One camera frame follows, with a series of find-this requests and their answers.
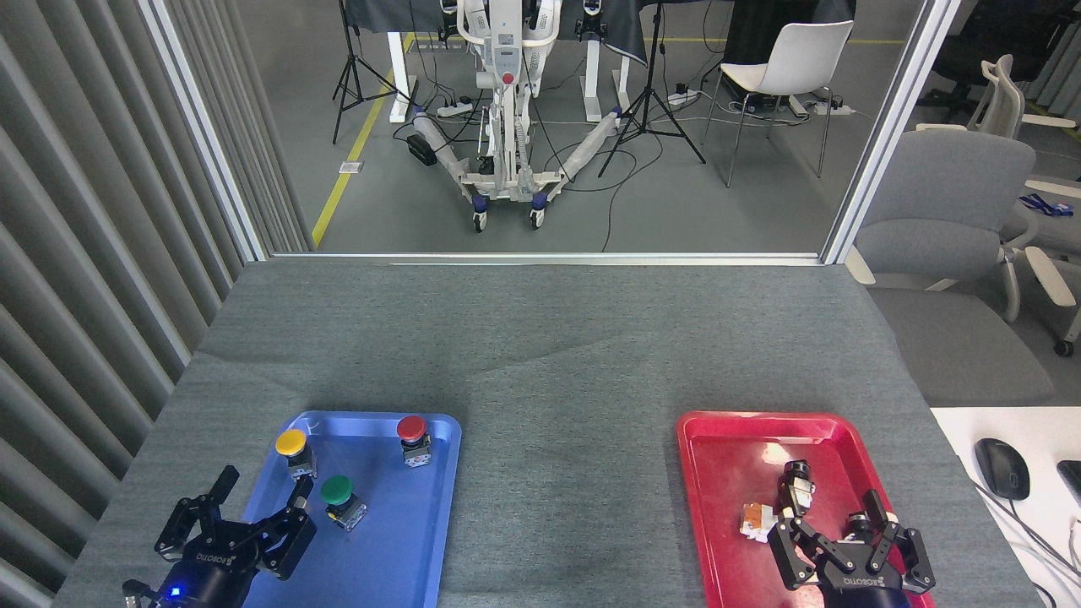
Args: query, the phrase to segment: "green button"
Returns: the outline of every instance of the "green button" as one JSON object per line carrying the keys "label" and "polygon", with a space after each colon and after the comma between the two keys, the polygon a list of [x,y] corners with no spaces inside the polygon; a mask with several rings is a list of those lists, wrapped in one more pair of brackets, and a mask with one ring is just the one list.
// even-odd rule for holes
{"label": "green button", "polygon": [[335,475],[323,481],[323,487],[319,490],[319,495],[326,504],[337,506],[349,500],[349,497],[352,495],[352,480],[345,475]]}

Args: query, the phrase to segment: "red tray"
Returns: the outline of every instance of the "red tray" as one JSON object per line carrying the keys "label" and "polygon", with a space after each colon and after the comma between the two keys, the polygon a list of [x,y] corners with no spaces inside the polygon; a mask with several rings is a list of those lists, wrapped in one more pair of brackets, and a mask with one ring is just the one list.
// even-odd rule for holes
{"label": "red tray", "polygon": [[[680,418],[676,436],[709,608],[823,606],[814,585],[786,590],[770,546],[739,533],[745,503],[776,505],[786,462],[811,465],[816,489],[806,520],[830,539],[843,536],[848,515],[863,511],[870,488],[892,510],[859,434],[842,418],[693,411]],[[891,561],[902,564],[896,550]],[[909,594],[909,602],[912,608],[935,605],[930,594]]]}

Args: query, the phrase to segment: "tripod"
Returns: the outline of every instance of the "tripod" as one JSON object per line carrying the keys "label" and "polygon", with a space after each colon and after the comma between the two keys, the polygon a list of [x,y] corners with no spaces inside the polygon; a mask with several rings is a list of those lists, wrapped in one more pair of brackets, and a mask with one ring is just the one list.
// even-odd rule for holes
{"label": "tripod", "polygon": [[[682,137],[686,142],[686,145],[691,146],[691,149],[694,150],[698,160],[700,160],[703,164],[706,163],[706,159],[703,158],[702,153],[698,151],[698,148],[694,147],[694,144],[691,142],[691,137],[689,137],[686,132],[683,131],[680,123],[676,121],[676,117],[672,115],[672,111],[668,109],[668,106],[666,106],[664,101],[660,100],[660,96],[657,95],[656,89],[653,88],[653,66],[656,65],[657,37],[660,34],[660,11],[664,8],[664,0],[657,0],[657,11],[653,14],[653,48],[650,50],[650,71],[645,78],[645,89],[642,90],[642,93],[639,94],[638,97],[635,97],[635,101],[630,103],[630,107],[627,108],[626,113],[624,113],[624,116],[627,118],[627,123],[623,125],[623,130],[619,131],[619,137],[616,140],[615,145],[612,146],[612,149],[609,150],[609,156],[604,159],[604,166],[601,167],[600,173],[597,174],[598,177],[604,175],[604,170],[608,169],[609,163],[612,162],[612,157],[615,155],[615,150],[619,146],[643,133]],[[672,121],[672,124],[676,125],[676,130],[679,131],[679,133],[657,131],[656,129],[650,128],[650,97],[656,100],[657,105],[660,106],[660,109],[665,110],[665,114],[668,115],[668,118]],[[642,113],[641,120],[636,118],[639,109],[641,109]],[[635,132],[628,134],[631,124],[637,128],[635,129]]]}
{"label": "tripod", "polygon": [[[345,61],[345,67],[342,68],[342,76],[338,77],[338,83],[337,87],[334,88],[334,94],[331,95],[331,100],[333,101],[334,98],[337,97],[338,91],[342,91],[342,100],[338,102],[338,118],[337,121],[334,123],[334,138],[331,140],[331,143],[333,144],[337,144],[337,132],[338,128],[342,125],[342,115],[345,114],[346,110],[352,109],[364,102],[370,102],[372,100],[377,100],[379,97],[386,97],[387,95],[401,95],[403,97],[410,97],[410,95],[402,93],[401,90],[395,87],[393,82],[390,82],[389,80],[384,78],[382,74],[375,71],[375,68],[369,65],[368,62],[365,62],[364,60],[360,58],[360,56],[357,55],[357,53],[352,50],[352,37],[349,36],[349,28],[350,28],[349,17],[346,14],[345,2],[346,0],[338,0],[338,9],[342,11],[342,28],[345,30],[345,43],[346,47],[348,47],[349,49],[349,56]],[[360,28],[357,27],[356,25],[351,27],[353,32],[357,35],[359,42]],[[360,72],[357,70],[358,65],[362,66],[368,71],[374,74],[375,77],[378,78],[379,81],[383,82],[383,84],[388,87],[390,90],[377,93],[370,97],[365,97],[360,90]],[[352,85],[355,90],[349,89],[350,79],[352,79]],[[353,101],[349,104],[346,104],[345,100],[346,95],[352,96]]]}

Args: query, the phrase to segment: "red button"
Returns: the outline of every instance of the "red button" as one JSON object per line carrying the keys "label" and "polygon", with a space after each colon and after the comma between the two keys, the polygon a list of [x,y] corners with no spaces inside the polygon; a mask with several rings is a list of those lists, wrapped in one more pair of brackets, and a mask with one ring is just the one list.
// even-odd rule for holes
{"label": "red button", "polygon": [[402,441],[416,441],[428,432],[428,424],[418,415],[406,415],[398,423],[398,436]]}

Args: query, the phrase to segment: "white desk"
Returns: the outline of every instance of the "white desk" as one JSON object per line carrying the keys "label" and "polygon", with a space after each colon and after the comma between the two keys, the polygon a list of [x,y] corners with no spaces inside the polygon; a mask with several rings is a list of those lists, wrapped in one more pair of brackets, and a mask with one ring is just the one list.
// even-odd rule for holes
{"label": "white desk", "polygon": [[[932,408],[931,411],[955,453],[961,459],[969,477],[984,488],[987,486],[976,464],[976,441],[995,437],[1010,444],[1020,453],[1031,477],[1031,493],[1028,499],[1014,503],[1017,514],[1069,559],[1070,526],[1081,518],[1081,505],[1070,493],[1055,466],[1060,460],[1081,460],[1081,407]],[[1009,508],[1006,501],[1000,502]],[[1056,576],[1052,566],[1036,557],[1035,554],[1038,554],[1045,556],[1047,561],[1052,560],[1037,547],[1016,521],[991,504],[987,508],[1032,582],[1047,590],[1059,607],[1081,606],[1081,587],[1065,581],[1065,573]],[[1077,537],[1081,537],[1081,525],[1078,525]],[[1081,551],[1081,538],[1077,537],[1075,545]]]}

